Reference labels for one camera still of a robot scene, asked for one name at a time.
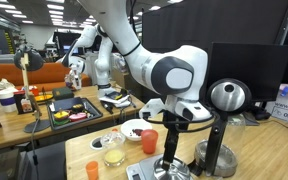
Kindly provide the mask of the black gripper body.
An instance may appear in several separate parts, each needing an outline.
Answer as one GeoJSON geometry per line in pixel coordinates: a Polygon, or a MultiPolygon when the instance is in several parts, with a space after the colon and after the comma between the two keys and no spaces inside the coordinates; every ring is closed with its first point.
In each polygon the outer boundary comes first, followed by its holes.
{"type": "Polygon", "coordinates": [[[163,165],[170,165],[173,162],[177,148],[179,131],[188,128],[188,121],[174,115],[169,111],[163,113],[164,127],[167,129],[167,136],[164,144],[163,165]]]}

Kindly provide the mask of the white robot arm foreground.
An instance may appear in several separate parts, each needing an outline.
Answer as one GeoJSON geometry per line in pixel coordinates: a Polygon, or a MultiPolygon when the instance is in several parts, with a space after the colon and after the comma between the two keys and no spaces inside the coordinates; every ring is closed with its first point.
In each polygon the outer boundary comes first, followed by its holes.
{"type": "Polygon", "coordinates": [[[143,119],[164,113],[168,129],[161,167],[167,170],[175,155],[178,133],[190,122],[201,122],[211,117],[199,102],[208,63],[207,53],[191,45],[166,52],[146,50],[128,23],[126,0],[78,0],[107,33],[127,62],[133,78],[165,100],[151,99],[140,110],[143,119]]]}

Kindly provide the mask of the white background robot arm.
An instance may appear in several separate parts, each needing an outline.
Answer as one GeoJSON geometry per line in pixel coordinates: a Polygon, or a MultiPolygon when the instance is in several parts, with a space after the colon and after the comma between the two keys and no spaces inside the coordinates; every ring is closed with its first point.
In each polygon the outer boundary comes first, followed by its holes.
{"type": "Polygon", "coordinates": [[[85,70],[86,59],[74,56],[73,51],[81,47],[91,47],[97,35],[102,37],[98,57],[95,60],[98,98],[101,101],[112,103],[115,107],[128,106],[131,104],[130,96],[116,91],[109,82],[110,55],[113,43],[99,25],[84,27],[80,37],[73,41],[68,52],[62,58],[62,64],[70,68],[73,87],[80,90],[82,87],[81,74],[85,70]]]}

